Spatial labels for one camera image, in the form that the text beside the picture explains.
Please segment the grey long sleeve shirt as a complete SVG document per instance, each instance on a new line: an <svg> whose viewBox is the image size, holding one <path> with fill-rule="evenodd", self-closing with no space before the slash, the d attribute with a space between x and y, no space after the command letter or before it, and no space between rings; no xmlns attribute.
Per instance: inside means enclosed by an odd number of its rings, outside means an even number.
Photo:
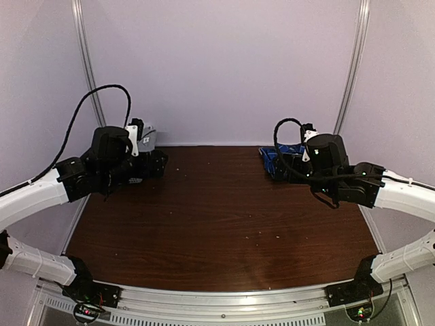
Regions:
<svg viewBox="0 0 435 326"><path fill-rule="evenodd" d="M157 131L151 126L147 125L143 129L143 134L138 141L138 150L139 153L151 152L155 150L157 140Z"/></svg>

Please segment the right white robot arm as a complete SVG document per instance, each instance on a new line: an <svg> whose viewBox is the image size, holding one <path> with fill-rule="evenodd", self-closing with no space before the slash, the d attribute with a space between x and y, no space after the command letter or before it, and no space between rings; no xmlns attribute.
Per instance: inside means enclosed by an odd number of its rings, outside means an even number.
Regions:
<svg viewBox="0 0 435 326"><path fill-rule="evenodd" d="M360 162L350 165L341 136L305 132L302 164L289 164L278 144L274 145L285 169L310 187L313 196L332 209L342 202L367 208L391 209L434 220L434 187L402 177L386 168ZM329 294L346 293L362 300L383 292L382 284L393 278L434 264L434 232L399 249L364 258L353 280L335 286Z"/></svg>

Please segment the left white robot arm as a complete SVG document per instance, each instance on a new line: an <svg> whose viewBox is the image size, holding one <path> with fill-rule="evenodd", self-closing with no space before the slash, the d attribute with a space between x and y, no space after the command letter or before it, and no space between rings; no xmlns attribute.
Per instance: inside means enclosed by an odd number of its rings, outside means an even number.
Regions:
<svg viewBox="0 0 435 326"><path fill-rule="evenodd" d="M99 286L80 258L26 245L11 237L7 227L53 206L91 194L110 196L120 186L160 178L167 162L168 156L155 148L152 131L134 124L97 128L80 157L55 162L36 180L1 193L1 268L52 281L67 295L92 301Z"/></svg>

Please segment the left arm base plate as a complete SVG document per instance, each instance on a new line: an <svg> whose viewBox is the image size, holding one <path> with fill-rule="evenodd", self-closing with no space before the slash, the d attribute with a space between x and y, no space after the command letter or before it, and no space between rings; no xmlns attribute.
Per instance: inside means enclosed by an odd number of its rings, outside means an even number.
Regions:
<svg viewBox="0 0 435 326"><path fill-rule="evenodd" d="M91 304L97 308L117 308L121 288L115 285L92 283L89 286L60 286L62 294L76 303Z"/></svg>

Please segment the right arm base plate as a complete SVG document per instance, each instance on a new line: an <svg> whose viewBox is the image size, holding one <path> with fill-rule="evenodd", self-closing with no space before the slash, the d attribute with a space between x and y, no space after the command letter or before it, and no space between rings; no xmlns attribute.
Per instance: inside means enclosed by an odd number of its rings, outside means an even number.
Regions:
<svg viewBox="0 0 435 326"><path fill-rule="evenodd" d="M379 283L352 280L345 283L328 285L325 288L329 307L352 304L369 300L373 296L383 294L383 287Z"/></svg>

